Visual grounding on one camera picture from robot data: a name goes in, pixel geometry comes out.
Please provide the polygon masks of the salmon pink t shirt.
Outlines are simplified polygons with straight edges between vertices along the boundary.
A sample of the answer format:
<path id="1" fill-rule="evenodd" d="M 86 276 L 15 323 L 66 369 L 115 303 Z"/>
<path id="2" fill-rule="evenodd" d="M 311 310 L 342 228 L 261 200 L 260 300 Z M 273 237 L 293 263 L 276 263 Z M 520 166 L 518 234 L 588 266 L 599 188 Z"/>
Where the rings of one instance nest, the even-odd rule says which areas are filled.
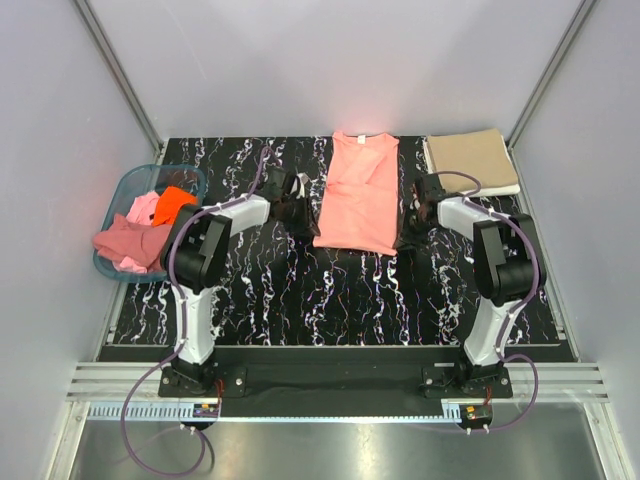
<path id="1" fill-rule="evenodd" d="M 313 245 L 396 255 L 399 140 L 387 133 L 348 136 L 336 131 L 332 143 L 320 234 Z"/>

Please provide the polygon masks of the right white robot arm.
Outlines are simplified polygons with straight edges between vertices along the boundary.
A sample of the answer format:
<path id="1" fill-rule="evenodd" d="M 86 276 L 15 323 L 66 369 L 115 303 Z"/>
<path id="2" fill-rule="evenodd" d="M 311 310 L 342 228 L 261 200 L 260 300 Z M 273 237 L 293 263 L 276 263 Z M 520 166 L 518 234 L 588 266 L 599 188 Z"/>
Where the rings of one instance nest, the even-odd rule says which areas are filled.
<path id="1" fill-rule="evenodd" d="M 428 398 L 511 396 L 505 348 L 507 335 L 546 281 L 546 266 L 534 220 L 506 215 L 474 202 L 469 194 L 448 193 L 440 182 L 455 171 L 414 180 L 396 241 L 398 250 L 427 244 L 441 227 L 472 244 L 473 271 L 480 295 L 471 333 L 451 367 L 424 373 Z"/>

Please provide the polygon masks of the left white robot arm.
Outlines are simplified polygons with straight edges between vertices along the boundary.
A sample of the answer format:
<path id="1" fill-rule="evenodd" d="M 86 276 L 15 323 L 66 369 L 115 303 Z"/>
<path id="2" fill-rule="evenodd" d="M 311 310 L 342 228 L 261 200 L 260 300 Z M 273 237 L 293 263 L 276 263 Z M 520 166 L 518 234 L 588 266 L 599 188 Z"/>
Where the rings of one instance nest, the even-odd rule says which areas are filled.
<path id="1" fill-rule="evenodd" d="M 320 234 L 309 198 L 310 179 L 269 167 L 248 193 L 215 206 L 185 205 L 178 211 L 161 254 L 176 303 L 177 339 L 161 362 L 162 385 L 196 396 L 222 386 L 216 377 L 210 333 L 214 287 L 225 271 L 232 237 L 271 221 L 292 235 Z"/>

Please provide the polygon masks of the folded beige t shirt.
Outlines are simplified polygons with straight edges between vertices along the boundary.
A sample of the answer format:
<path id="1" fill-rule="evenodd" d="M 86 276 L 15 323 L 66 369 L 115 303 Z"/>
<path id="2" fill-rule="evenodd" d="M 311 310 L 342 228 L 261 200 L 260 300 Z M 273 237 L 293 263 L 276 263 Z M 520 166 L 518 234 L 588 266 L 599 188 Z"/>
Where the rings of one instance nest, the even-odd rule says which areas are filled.
<path id="1" fill-rule="evenodd" d="M 517 182 L 518 175 L 497 128 L 464 134 L 430 135 L 426 138 L 435 173 L 457 171 L 474 177 L 481 188 L 459 175 L 439 175 L 448 193 L 478 192 L 483 187 L 505 187 Z"/>

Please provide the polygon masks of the orange t shirt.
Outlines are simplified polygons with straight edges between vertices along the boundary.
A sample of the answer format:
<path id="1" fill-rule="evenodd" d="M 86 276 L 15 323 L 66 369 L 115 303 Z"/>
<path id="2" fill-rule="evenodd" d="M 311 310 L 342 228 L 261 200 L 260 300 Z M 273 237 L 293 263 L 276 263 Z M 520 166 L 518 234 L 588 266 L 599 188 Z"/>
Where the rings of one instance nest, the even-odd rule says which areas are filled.
<path id="1" fill-rule="evenodd" d="M 180 209 L 185 205 L 196 205 L 196 196 L 175 186 L 169 186 L 157 201 L 152 226 L 173 225 Z"/>

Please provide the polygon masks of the light pink t shirt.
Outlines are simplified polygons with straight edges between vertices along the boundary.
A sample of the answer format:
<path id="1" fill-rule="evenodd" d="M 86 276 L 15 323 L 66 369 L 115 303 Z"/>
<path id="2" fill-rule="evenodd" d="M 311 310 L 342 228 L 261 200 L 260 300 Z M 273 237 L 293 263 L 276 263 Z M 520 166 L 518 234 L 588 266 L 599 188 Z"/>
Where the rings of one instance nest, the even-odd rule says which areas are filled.
<path id="1" fill-rule="evenodd" d="M 136 197 L 126 215 L 126 220 L 137 225 L 151 226 L 159 199 L 160 195 L 155 191 Z M 130 272 L 135 274 L 145 274 L 148 272 L 146 267 L 143 267 L 140 263 L 130 257 L 125 257 L 120 262 L 115 262 L 114 267 L 117 271 L 121 272 Z"/>

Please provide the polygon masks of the dusty rose t shirt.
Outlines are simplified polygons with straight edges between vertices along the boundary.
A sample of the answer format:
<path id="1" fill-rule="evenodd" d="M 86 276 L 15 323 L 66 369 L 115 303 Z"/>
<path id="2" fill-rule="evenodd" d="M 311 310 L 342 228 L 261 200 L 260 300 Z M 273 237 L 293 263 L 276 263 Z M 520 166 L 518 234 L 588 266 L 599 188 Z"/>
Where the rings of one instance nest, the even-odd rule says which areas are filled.
<path id="1" fill-rule="evenodd" d="M 113 223 L 93 237 L 98 255 L 111 261 L 118 271 L 150 273 L 161 271 L 160 256 L 171 225 L 141 225 L 116 213 Z"/>

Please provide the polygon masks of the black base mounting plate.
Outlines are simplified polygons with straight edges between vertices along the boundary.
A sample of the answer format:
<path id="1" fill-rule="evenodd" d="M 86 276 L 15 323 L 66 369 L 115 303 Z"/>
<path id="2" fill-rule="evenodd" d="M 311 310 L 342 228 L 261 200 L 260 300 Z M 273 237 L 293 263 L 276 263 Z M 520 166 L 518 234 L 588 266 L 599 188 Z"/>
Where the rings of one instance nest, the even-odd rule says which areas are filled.
<path id="1" fill-rule="evenodd" d="M 223 419 L 427 423 L 446 401 L 513 388 L 504 366 L 469 367 L 457 347 L 218 347 L 203 367 L 165 367 L 159 394 L 219 397 Z"/>

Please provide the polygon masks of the right aluminium corner post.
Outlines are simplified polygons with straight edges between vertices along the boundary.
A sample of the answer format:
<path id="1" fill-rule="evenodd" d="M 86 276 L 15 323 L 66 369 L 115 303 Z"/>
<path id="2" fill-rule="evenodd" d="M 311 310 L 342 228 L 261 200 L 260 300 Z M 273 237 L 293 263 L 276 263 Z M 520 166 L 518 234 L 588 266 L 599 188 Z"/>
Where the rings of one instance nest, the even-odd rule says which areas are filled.
<path id="1" fill-rule="evenodd" d="M 527 126 L 544 99 L 547 90 L 559 73 L 560 68 L 565 63 L 571 49 L 598 5 L 598 0 L 581 0 L 579 2 L 506 141 L 508 151 L 513 151 L 522 138 Z"/>

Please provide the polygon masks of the aluminium corner post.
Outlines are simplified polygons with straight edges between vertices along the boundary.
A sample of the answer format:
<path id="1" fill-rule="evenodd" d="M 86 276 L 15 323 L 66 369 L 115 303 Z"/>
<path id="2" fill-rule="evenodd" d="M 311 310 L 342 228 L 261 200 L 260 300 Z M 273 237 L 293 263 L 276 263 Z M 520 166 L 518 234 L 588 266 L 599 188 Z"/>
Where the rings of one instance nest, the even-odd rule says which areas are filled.
<path id="1" fill-rule="evenodd" d="M 547 90 L 559 73 L 560 68 L 565 63 L 571 49 L 598 5 L 598 0 L 581 0 L 579 2 L 506 141 L 508 151 L 513 151 L 522 138 L 527 126 L 544 99 Z"/>
<path id="2" fill-rule="evenodd" d="M 91 2 L 87 0 L 72 0 L 71 4 L 79 14 L 136 123 L 155 155 L 159 156 L 165 142 L 147 114 Z"/>

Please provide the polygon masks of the left aluminium corner post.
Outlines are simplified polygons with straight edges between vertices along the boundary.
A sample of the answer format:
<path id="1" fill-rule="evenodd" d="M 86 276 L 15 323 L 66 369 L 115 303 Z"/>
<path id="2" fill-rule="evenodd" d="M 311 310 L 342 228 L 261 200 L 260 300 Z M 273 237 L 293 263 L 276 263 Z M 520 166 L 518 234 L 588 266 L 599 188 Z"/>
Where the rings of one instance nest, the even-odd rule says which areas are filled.
<path id="1" fill-rule="evenodd" d="M 72 0 L 71 4 L 79 14 L 136 123 L 155 155 L 159 156 L 165 142 L 147 114 L 91 2 L 87 0 Z"/>

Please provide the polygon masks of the aluminium frame rail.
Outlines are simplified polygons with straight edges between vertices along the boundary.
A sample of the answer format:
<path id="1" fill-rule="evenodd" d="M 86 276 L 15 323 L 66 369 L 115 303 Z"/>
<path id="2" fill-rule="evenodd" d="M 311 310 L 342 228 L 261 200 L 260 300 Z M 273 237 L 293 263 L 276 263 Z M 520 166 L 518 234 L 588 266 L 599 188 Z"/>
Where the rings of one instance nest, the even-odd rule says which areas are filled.
<path id="1" fill-rule="evenodd" d="M 122 401 L 153 367 L 153 363 L 79 363 L 66 397 L 74 401 Z"/>

